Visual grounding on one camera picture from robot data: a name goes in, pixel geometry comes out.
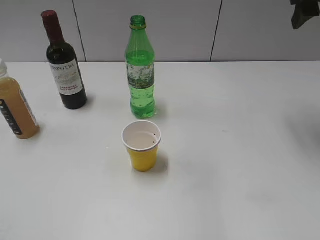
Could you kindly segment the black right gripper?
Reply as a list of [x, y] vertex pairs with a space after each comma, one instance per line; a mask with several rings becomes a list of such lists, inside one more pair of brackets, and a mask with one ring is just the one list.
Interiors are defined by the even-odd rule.
[[294, 30], [298, 30], [313, 17], [320, 16], [320, 0], [290, 0], [290, 4], [295, 6], [291, 18]]

